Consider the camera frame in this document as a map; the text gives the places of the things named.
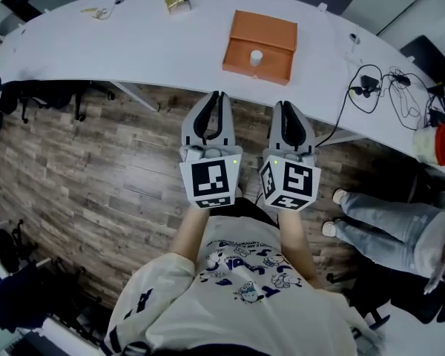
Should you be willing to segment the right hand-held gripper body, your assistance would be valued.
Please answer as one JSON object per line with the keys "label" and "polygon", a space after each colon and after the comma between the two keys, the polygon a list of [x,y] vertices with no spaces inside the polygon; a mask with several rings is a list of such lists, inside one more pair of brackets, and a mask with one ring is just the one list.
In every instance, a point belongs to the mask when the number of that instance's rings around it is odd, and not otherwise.
{"label": "right hand-held gripper body", "polygon": [[264,203],[290,211],[302,211],[317,199],[321,169],[312,148],[300,151],[267,148],[259,171]]}

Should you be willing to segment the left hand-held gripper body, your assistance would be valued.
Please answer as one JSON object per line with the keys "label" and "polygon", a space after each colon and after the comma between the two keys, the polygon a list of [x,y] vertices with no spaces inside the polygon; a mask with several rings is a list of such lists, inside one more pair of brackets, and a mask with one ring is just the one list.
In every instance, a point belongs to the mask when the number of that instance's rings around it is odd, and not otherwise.
{"label": "left hand-held gripper body", "polygon": [[188,201],[201,209],[233,205],[243,150],[240,146],[183,145],[179,164]]}

